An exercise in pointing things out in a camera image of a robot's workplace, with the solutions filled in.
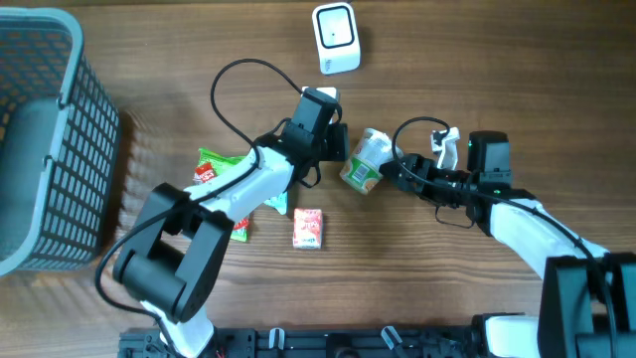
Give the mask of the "instant noodle cup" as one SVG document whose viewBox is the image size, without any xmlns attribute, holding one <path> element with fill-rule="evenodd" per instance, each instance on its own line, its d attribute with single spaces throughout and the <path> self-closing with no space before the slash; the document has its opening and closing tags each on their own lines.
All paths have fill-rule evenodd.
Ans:
<svg viewBox="0 0 636 358">
<path fill-rule="evenodd" d="M 367 195 L 383 179 L 380 167 L 393 159 L 390 137 L 376 129 L 366 128 L 345 161 L 340 177 L 352 188 Z"/>
</svg>

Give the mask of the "teal snack packet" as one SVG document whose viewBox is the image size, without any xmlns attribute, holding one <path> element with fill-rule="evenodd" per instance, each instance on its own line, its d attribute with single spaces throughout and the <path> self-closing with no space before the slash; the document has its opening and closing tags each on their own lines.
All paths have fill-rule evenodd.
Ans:
<svg viewBox="0 0 636 358">
<path fill-rule="evenodd" d="M 283 192 L 277 196 L 271 197 L 265 200 L 264 204 L 276 210 L 280 215 L 285 216 L 288 210 L 288 193 Z"/>
</svg>

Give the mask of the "red tissue pack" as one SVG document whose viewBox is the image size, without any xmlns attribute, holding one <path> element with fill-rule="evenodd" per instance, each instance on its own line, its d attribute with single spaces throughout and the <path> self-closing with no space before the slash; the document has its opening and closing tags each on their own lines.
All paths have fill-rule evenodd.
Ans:
<svg viewBox="0 0 636 358">
<path fill-rule="evenodd" d="M 292 245 L 294 249 L 318 250 L 322 248 L 323 213 L 320 209 L 294 210 Z"/>
</svg>

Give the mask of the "green candy bag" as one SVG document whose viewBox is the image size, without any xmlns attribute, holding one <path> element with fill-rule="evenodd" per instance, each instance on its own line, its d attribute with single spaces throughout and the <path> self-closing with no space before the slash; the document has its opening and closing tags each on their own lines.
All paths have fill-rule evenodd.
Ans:
<svg viewBox="0 0 636 358">
<path fill-rule="evenodd" d="M 225 157 L 207 148 L 200 148 L 199 153 L 200 158 L 197 167 L 205 162 L 210 162 L 216 170 L 217 177 L 243 160 L 243 156 Z M 238 221 L 234 226 L 231 239 L 245 243 L 248 239 L 248 225 L 249 217 L 245 217 Z"/>
</svg>

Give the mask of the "red chocolate bar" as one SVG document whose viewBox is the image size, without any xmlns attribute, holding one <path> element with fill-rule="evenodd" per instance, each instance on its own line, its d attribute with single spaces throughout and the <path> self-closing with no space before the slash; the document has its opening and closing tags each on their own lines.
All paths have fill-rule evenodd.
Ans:
<svg viewBox="0 0 636 358">
<path fill-rule="evenodd" d="M 195 168 L 194 183 L 196 185 L 204 184 L 217 177 L 216 170 L 212 163 L 205 162 Z"/>
</svg>

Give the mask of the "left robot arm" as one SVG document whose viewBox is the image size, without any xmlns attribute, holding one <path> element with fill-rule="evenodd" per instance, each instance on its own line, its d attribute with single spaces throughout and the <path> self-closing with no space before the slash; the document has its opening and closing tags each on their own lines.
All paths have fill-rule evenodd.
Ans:
<svg viewBox="0 0 636 358">
<path fill-rule="evenodd" d="M 283 128 L 257 138 L 239 164 L 184 190 L 167 183 L 152 190 L 112 276 L 157 321 L 173 354 L 198 357 L 213 340 L 205 302 L 235 224 L 303 183 L 320 162 L 345 159 L 349 139 L 341 114 L 337 89 L 305 87 Z"/>
</svg>

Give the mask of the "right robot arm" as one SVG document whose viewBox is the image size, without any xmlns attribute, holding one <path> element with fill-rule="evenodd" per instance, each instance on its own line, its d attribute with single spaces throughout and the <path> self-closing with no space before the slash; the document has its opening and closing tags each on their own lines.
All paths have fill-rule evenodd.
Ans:
<svg viewBox="0 0 636 358">
<path fill-rule="evenodd" d="M 380 171 L 400 190 L 436 207 L 465 208 L 472 225 L 513 250 L 543 281 L 538 316 L 474 316 L 468 355 L 634 356 L 634 254 L 611 253 L 585 240 L 530 192 L 513 188 L 505 133 L 471 133 L 464 171 L 419 154 L 393 149 L 391 155 Z"/>
</svg>

